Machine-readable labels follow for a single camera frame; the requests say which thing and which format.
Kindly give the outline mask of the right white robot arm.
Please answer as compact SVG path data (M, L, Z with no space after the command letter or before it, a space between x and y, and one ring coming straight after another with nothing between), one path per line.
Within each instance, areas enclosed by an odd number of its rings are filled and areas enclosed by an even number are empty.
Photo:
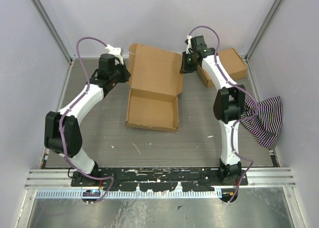
M219 121L222 136L218 176L221 183L228 186L240 178L242 173L238 130L239 119L244 109L245 87L238 86L230 77L218 55L209 53L207 57L202 58L199 53L182 53L180 73L192 73L199 66L209 75L217 91L213 114Z

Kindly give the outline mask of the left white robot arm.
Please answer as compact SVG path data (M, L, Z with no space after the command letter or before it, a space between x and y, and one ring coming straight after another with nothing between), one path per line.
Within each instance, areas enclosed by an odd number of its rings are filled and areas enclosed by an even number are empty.
M61 156L72 168L72 179L96 186L103 182L98 164L83 149L80 124L89 111L118 84L130 78L121 55L104 53L84 89L58 112L45 117L44 146Z

